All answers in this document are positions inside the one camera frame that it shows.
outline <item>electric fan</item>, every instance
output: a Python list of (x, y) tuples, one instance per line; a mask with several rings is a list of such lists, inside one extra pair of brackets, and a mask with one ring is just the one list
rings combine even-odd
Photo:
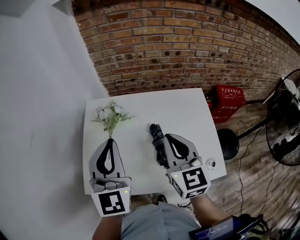
[(289, 166), (300, 164), (300, 69), (281, 80), (268, 100), (265, 120), (237, 136), (230, 129), (217, 134), (224, 160), (232, 159), (239, 151), (239, 139), (266, 124), (266, 136), (273, 157)]

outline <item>electronic device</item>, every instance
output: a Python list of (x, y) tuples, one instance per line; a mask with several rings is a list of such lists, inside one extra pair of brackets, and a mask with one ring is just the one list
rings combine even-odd
[[(253, 230), (257, 225), (262, 231)], [(231, 216), (213, 226), (191, 231), (189, 237), (191, 240), (240, 240), (247, 239), (246, 233), (249, 231), (256, 231), (257, 234), (265, 234), (268, 231), (263, 214), (258, 217), (250, 217), (247, 214), (240, 217)]]

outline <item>blue screen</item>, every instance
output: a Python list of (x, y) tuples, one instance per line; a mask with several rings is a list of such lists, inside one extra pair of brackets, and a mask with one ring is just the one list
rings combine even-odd
[(238, 229), (243, 226), (243, 222), (230, 218), (208, 230), (195, 233), (198, 240), (222, 240), (234, 236)]

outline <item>white wall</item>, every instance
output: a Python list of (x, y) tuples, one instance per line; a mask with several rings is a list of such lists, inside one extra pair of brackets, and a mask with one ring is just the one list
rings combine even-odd
[(277, 21), (300, 44), (298, 0), (246, 0)]
[(0, 231), (9, 240), (91, 239), (83, 116), (106, 97), (73, 16), (35, 0), (0, 16)]

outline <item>white flower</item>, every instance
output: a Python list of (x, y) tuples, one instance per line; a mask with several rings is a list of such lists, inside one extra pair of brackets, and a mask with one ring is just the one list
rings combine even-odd
[(122, 112), (122, 107), (121, 106), (119, 106), (119, 105), (115, 105), (114, 106), (114, 111), (116, 112), (116, 113), (121, 113)]
[(99, 113), (99, 112), (101, 112), (101, 111), (103, 111), (103, 108), (102, 108), (102, 107), (97, 108), (97, 113)]
[(112, 114), (112, 111), (110, 109), (104, 109), (104, 118), (108, 118), (110, 114)]
[(100, 112), (98, 112), (98, 116), (101, 120), (104, 120), (105, 116), (104, 116), (104, 111), (101, 110)]

